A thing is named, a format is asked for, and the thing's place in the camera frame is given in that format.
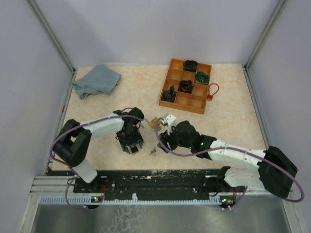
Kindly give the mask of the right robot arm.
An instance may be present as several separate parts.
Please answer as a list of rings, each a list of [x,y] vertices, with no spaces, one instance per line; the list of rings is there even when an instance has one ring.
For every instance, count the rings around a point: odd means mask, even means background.
[[[228,163],[217,180],[221,191],[250,186],[264,188],[279,198],[287,199],[298,169],[281,149],[274,146],[265,150],[236,147],[200,134],[188,121],[176,124],[160,118],[158,122],[167,126],[165,132],[156,134],[158,147],[166,153],[173,153],[181,147],[189,149],[190,155]]]

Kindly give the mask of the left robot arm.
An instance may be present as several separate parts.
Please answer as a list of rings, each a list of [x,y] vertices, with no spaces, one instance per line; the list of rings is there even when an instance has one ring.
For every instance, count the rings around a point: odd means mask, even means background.
[[[143,112],[137,108],[113,111],[106,117],[78,122],[68,120],[50,147],[50,157],[67,167],[84,181],[84,187],[94,193],[101,187],[97,170],[86,159],[87,150],[92,140],[115,133],[121,149],[128,154],[135,154],[142,148],[144,140],[139,132],[144,120]]]

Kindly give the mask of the brass padlock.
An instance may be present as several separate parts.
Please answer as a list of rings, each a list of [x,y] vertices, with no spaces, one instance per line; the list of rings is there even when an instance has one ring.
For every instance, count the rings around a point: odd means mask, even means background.
[[[154,117],[153,119],[151,120],[148,120],[147,118],[145,118],[145,121],[149,124],[149,126],[153,129],[156,128],[156,122],[157,122],[158,118],[157,117]]]

